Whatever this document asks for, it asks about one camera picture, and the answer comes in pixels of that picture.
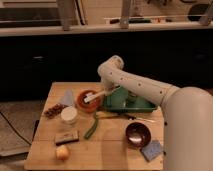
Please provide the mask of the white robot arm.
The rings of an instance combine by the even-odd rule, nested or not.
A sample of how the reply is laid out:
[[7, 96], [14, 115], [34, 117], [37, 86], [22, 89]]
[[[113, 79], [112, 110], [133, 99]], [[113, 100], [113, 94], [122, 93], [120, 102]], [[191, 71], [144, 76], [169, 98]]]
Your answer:
[[114, 55], [98, 67], [102, 86], [120, 85], [158, 105], [164, 116], [163, 171], [213, 171], [213, 95], [197, 87], [177, 86], [123, 70]]

